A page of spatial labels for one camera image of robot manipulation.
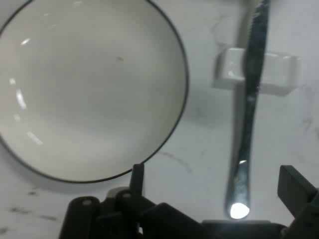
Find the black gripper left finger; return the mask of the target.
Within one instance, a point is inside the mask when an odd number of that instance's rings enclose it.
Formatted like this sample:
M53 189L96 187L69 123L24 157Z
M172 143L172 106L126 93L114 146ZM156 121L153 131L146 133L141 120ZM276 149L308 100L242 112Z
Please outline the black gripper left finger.
M130 185L100 202L79 197L69 203L61 239L200 239L202 225L172 206L142 195L144 165L132 168Z

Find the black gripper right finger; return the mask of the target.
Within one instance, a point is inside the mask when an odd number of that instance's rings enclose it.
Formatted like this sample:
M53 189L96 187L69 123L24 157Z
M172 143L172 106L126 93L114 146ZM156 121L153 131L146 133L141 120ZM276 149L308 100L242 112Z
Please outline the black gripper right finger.
M319 189L291 165L280 167L277 194L293 222L284 230L284 239L319 237Z

